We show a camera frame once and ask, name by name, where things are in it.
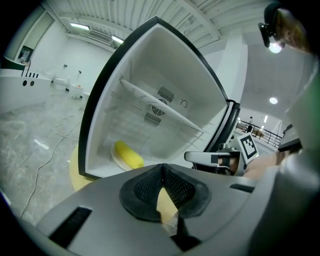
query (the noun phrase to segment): black mesh pad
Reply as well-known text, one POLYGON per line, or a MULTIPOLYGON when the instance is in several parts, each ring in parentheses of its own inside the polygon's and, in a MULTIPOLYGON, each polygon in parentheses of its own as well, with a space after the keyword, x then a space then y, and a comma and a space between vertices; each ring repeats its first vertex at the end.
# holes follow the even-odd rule
POLYGON ((201 215, 211 199, 210 190, 203 182, 168 164, 158 164, 125 182, 120 201, 137 219, 160 222, 157 201, 162 187, 179 210, 179 217, 184 219, 201 215))

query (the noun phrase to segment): railing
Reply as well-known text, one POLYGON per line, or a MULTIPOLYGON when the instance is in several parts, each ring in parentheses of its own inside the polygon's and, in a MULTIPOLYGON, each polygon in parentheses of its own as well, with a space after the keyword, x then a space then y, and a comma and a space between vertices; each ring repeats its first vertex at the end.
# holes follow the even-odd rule
POLYGON ((238 122, 235 128, 239 131, 246 133, 248 131, 249 126, 252 126, 252 130, 250 131, 250 134, 252 134, 253 137, 256 137, 257 139, 262 140, 274 146, 275 148, 279 147, 282 137, 274 134, 271 131, 262 129, 259 126, 252 125, 245 121, 238 122))

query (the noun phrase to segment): white plate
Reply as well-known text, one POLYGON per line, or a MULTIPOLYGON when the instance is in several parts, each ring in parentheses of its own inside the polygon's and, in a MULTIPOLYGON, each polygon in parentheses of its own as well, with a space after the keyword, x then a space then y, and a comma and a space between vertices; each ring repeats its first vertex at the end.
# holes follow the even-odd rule
POLYGON ((126 164, 126 162, 118 155, 115 150, 115 144, 113 143, 110 148, 111 156, 115 163, 124 171, 131 171, 132 168, 126 164))

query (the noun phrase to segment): concrete floor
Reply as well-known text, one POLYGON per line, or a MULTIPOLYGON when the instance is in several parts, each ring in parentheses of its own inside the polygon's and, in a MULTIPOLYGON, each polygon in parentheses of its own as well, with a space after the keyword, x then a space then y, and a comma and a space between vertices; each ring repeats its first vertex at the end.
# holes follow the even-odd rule
MULTIPOLYGON (((51 88, 46 103, 0 115, 0 188, 11 201, 16 215, 20 216, 34 188, 37 169, 50 159, 62 138, 56 132, 67 135, 82 120, 80 107, 80 99, 71 99, 67 91, 51 88)), ((68 137, 78 140, 80 127, 81 122, 68 137)), ((39 170, 35 192, 22 219, 35 225, 51 208, 74 192, 67 162, 78 144, 73 140, 64 138, 52 161, 39 170)))

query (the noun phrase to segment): refrigerator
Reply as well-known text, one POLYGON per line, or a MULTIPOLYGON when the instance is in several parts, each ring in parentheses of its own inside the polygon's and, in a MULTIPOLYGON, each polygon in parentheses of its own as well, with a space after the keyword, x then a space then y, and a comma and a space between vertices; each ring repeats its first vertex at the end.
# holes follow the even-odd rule
POLYGON ((231 137, 239 111, 199 50, 154 16, 124 40, 94 84, 80 129, 79 174, 125 172, 112 157, 119 140, 144 166, 192 168, 185 152, 218 150, 231 137))

